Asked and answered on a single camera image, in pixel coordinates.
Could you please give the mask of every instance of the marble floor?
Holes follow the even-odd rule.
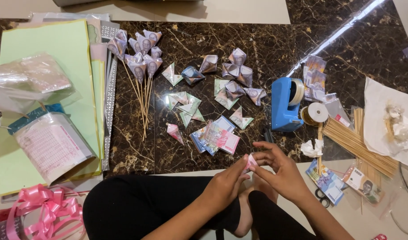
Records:
[[[154,79],[151,96],[151,123],[148,137],[141,140],[142,126],[138,101],[127,80],[122,65],[118,67],[114,129],[111,141],[111,170],[116,174],[163,174],[200,170],[217,170],[230,166],[240,155],[256,151],[251,143],[263,140],[261,131],[268,124],[265,107],[269,102],[270,84],[282,76],[301,76],[301,60],[315,54],[326,60],[326,91],[336,93],[346,110],[351,106],[364,107],[364,83],[368,76],[384,85],[408,94],[408,58],[403,49],[408,38],[393,0],[287,0],[291,24],[235,24],[117,21],[129,35],[144,28],[161,31],[158,46],[164,52],[160,71],[176,62],[175,72],[188,65],[197,66],[207,54],[219,56],[218,71],[207,74],[194,86],[181,82],[171,86],[162,75]],[[13,22],[25,19],[0,19],[2,30],[12,28]],[[245,65],[253,68],[253,85],[263,88],[269,96],[257,107],[243,96],[231,110],[226,110],[213,98],[214,79],[221,77],[221,63],[228,61],[234,47],[241,48],[248,58]],[[229,117],[242,106],[244,116],[255,120],[244,131],[233,156],[219,151],[214,157],[198,154],[188,135],[205,123],[191,121],[187,129],[180,116],[169,111],[164,95],[187,91],[203,102],[200,111],[207,120],[220,115]],[[185,146],[166,134],[166,124],[179,125]],[[300,153],[300,145],[316,138],[317,129],[303,126],[292,133],[274,132],[281,149],[297,162],[310,158]],[[330,158],[345,158],[345,153],[331,151]]]

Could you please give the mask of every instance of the black scissors handle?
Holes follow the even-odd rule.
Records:
[[[320,203],[323,205],[323,207],[328,208],[330,206],[330,200],[329,198],[324,194],[324,192],[317,188],[315,190],[315,196],[320,200]]]

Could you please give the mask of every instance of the person's right hand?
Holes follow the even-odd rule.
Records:
[[[259,165],[267,164],[276,174],[260,167],[250,166],[250,170],[268,182],[281,196],[298,205],[312,196],[293,159],[287,157],[276,145],[268,142],[254,142],[254,146],[266,148],[254,152],[253,157]]]

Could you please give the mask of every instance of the tape dispenser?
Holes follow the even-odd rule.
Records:
[[[303,125],[298,118],[300,101],[305,93],[302,80],[282,77],[272,83],[272,130],[292,132]]]

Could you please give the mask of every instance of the pink ribbon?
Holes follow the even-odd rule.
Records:
[[[41,208],[40,217],[36,224],[25,228],[25,234],[32,234],[32,240],[56,240],[60,237],[68,235],[75,229],[84,226],[82,221],[82,207],[78,205],[77,199],[74,197],[63,200],[64,191],[77,192],[69,188],[56,185],[60,189],[54,192],[48,188],[44,188],[42,184],[35,185],[28,189],[20,190],[19,199],[13,204],[7,219],[7,237],[9,240],[20,240],[15,229],[15,216],[26,215],[33,210]],[[62,221],[54,224],[57,217],[69,216]],[[77,220],[79,223],[68,230],[53,237],[53,234],[66,222]]]

